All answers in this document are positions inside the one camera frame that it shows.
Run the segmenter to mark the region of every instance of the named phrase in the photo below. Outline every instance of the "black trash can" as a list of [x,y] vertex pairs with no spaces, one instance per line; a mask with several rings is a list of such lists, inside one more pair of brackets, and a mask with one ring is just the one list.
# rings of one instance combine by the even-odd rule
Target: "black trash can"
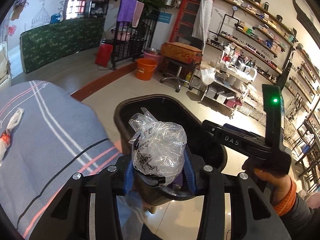
[[[131,154],[132,145],[129,140],[135,131],[129,124],[130,118],[136,114],[143,114],[141,108],[148,111],[161,122],[174,122],[181,125],[187,135],[187,143],[192,154],[199,155],[204,162],[220,171],[227,164],[227,152],[223,145],[213,141],[211,135],[201,129],[201,122],[173,97],[155,94],[131,98],[120,103],[114,115],[115,124],[120,132],[123,154]],[[150,187],[139,176],[136,176],[137,189],[143,200],[150,205],[161,205],[172,199],[187,200],[194,196],[188,190],[185,178],[180,190],[168,187]]]

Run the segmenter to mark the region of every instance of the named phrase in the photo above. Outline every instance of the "green floral fabric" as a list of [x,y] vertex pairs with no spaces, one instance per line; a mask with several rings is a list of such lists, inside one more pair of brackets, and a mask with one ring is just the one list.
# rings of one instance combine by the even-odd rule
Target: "green floral fabric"
[[104,22],[105,18],[71,19],[22,33],[23,71],[30,73],[59,58],[99,47]]

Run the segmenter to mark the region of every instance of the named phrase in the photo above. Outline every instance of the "human hand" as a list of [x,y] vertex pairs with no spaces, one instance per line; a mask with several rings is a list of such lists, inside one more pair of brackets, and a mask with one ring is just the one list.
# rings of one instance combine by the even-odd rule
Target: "human hand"
[[248,174],[254,173],[259,179],[267,181],[275,187],[271,201],[273,206],[279,204],[290,191],[291,178],[289,175],[259,168],[250,158],[244,162],[242,169]]

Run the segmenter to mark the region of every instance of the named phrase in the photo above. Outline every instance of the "green potted plant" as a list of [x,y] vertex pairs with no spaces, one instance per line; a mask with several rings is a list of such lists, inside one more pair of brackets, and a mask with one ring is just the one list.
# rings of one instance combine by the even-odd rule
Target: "green potted plant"
[[157,19],[157,15],[161,9],[166,9],[167,6],[164,0],[137,0],[144,3],[143,12],[138,26],[134,28],[135,34],[128,41],[128,51],[131,55],[142,52],[143,47],[147,41],[148,34],[151,32],[151,23],[147,24],[143,19]]

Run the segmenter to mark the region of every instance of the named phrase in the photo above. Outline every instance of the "black jacket sleeve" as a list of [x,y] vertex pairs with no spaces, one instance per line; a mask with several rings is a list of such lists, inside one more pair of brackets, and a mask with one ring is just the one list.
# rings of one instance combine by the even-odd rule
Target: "black jacket sleeve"
[[309,208],[297,194],[293,208],[280,217],[292,240],[316,239],[320,230],[320,209]]

